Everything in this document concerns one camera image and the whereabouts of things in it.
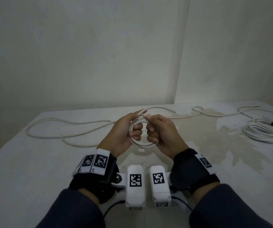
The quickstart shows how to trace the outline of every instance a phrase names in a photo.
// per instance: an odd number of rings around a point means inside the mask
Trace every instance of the table surface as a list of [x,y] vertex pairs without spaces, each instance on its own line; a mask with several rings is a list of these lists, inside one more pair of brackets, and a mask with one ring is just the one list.
[[[151,109],[148,113],[187,115],[192,114],[192,107],[197,105],[211,114],[235,113],[241,106],[261,106],[273,111],[272,106],[259,101],[232,101],[164,105],[177,113],[163,109]],[[40,114],[34,121],[49,117],[74,122],[117,120],[142,108],[145,106],[50,111]],[[273,114],[264,111],[250,111],[247,114],[273,120]],[[242,134],[241,128],[249,120],[243,115],[220,118],[199,115],[173,121],[184,141],[204,154],[215,166],[221,182],[229,184],[255,212],[273,224],[273,144],[254,141]],[[69,125],[46,122],[33,127],[31,131],[41,135],[74,134],[104,123]],[[99,143],[111,127],[109,125],[68,140],[81,144]],[[146,140],[146,131],[143,133],[142,140]],[[24,130],[5,144],[0,149],[0,227],[35,227],[59,192],[68,187],[74,168],[89,149],[66,145],[60,139],[31,138]],[[190,212],[181,203],[173,203],[171,208],[157,209],[152,202],[148,169],[152,165],[162,165],[170,171],[172,160],[156,147],[142,150],[131,146],[118,157],[117,163],[121,172],[126,172],[131,164],[142,165],[145,169],[146,207],[141,211],[129,211],[124,205],[117,205],[106,217],[107,227],[127,227],[128,222],[132,227],[189,226]],[[187,199],[191,206],[195,206],[188,193],[179,192],[176,196]],[[112,203],[123,198],[124,192],[120,192],[100,208],[104,212]]]

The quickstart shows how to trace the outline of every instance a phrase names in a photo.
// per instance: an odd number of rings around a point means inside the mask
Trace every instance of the white cable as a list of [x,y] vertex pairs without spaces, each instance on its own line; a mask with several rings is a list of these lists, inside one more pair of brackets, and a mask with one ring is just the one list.
[[[196,107],[192,108],[192,110],[194,112],[196,112],[196,114],[194,114],[194,115],[185,115],[185,116],[181,116],[181,117],[168,117],[168,118],[169,119],[182,119],[182,118],[194,117],[194,116],[197,116],[197,115],[200,115],[200,114],[206,115],[206,116],[209,116],[209,117],[226,117],[226,116],[232,116],[232,115],[237,115],[237,114],[243,114],[243,115],[245,115],[245,116],[253,119],[253,117],[251,117],[249,115],[246,115],[244,112],[251,111],[251,110],[260,110],[260,111],[265,111],[265,112],[273,113],[273,111],[269,111],[269,110],[254,109],[255,107],[258,107],[258,106],[243,106],[243,107],[239,107],[237,109],[238,112],[237,113],[233,113],[233,114],[227,114],[227,115],[210,115],[210,114],[207,114],[207,113],[203,112],[204,111],[203,107],[196,106]],[[138,123],[147,123],[148,124],[149,122],[146,120],[146,115],[144,115],[143,113],[146,110],[149,110],[149,109],[152,109],[152,108],[161,108],[161,109],[165,109],[165,110],[168,110],[168,111],[171,111],[171,112],[175,113],[174,110],[166,108],[166,107],[162,107],[162,106],[152,106],[152,107],[145,108],[145,109],[143,109],[143,110],[141,110],[139,112],[139,117],[131,122],[130,127],[129,127],[129,131],[132,131],[134,125],[136,125]],[[240,111],[242,108],[251,108],[251,109]],[[59,121],[59,122],[64,122],[64,123],[69,123],[69,124],[76,124],[76,125],[88,124],[88,123],[94,123],[94,122],[109,122],[109,123],[104,124],[104,125],[99,126],[99,127],[96,127],[96,128],[94,128],[92,130],[88,130],[88,131],[85,131],[85,132],[82,132],[82,133],[72,134],[72,135],[41,136],[41,135],[35,135],[35,134],[32,134],[32,133],[29,132],[29,130],[33,126],[35,126],[37,124],[40,124],[40,123],[43,123],[43,122],[48,122],[48,121]],[[102,127],[108,126],[108,125],[113,124],[115,122],[116,121],[110,121],[110,120],[98,120],[98,121],[91,121],[91,122],[69,122],[69,121],[66,121],[66,120],[63,120],[63,119],[59,119],[59,118],[46,118],[46,119],[40,119],[40,120],[32,123],[31,125],[29,125],[28,128],[26,129],[26,134],[28,136],[34,137],[34,138],[43,138],[43,139],[60,138],[64,143],[66,143],[68,145],[71,145],[71,146],[77,146],[77,147],[94,147],[94,146],[98,146],[98,144],[91,144],[91,145],[75,144],[75,143],[68,142],[67,140],[65,140],[65,138],[76,137],[76,136],[88,134],[88,133],[90,133],[92,131],[98,130],[98,129],[102,128]],[[269,126],[271,124],[271,122],[272,121],[269,120],[269,119],[253,119],[253,121],[251,123],[249,123],[247,126],[245,126],[242,129],[242,132],[246,136],[248,136],[248,137],[250,137],[252,139],[255,139],[255,140],[258,140],[258,141],[264,141],[264,142],[273,143],[273,126]],[[152,142],[141,143],[139,141],[136,141],[134,138],[130,138],[130,140],[131,140],[131,143],[134,146],[136,146],[138,148],[141,148],[141,149],[147,149],[147,148],[150,148],[150,147],[153,147],[153,146],[156,145],[156,143],[152,143]]]

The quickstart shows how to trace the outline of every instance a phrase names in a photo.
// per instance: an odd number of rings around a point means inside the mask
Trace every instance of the dark blue sleeve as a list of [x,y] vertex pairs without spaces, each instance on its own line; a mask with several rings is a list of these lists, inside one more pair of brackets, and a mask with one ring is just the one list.
[[36,228],[105,228],[98,206],[82,193],[64,189]]
[[227,184],[221,184],[209,191],[189,217],[194,227],[273,227],[259,217]]

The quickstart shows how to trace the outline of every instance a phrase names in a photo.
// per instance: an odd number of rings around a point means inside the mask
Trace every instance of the qr code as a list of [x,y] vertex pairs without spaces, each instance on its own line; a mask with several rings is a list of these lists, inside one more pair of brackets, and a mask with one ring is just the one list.
[[168,206],[168,202],[165,203],[157,203],[157,207],[166,207]]
[[85,160],[84,160],[84,162],[83,162],[83,164],[82,164],[81,166],[90,166],[91,163],[92,163],[93,158],[94,158],[94,154],[92,154],[92,155],[87,155],[87,156],[85,157]]
[[203,165],[204,165],[206,168],[212,167],[212,165],[207,161],[207,159],[206,159],[205,157],[200,158],[200,161],[203,163]]
[[163,173],[152,174],[152,176],[154,177],[154,184],[165,183]]
[[130,175],[130,186],[142,186],[142,178],[140,174]]
[[106,168],[108,157],[97,154],[93,166]]

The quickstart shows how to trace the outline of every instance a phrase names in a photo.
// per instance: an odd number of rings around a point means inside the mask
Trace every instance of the person's left hand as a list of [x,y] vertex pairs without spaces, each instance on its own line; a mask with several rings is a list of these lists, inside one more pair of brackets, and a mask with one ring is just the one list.
[[142,123],[134,125],[133,131],[128,133],[131,121],[139,117],[139,112],[140,110],[121,117],[97,148],[109,150],[113,156],[118,157],[132,145],[129,137],[140,141],[143,128]]

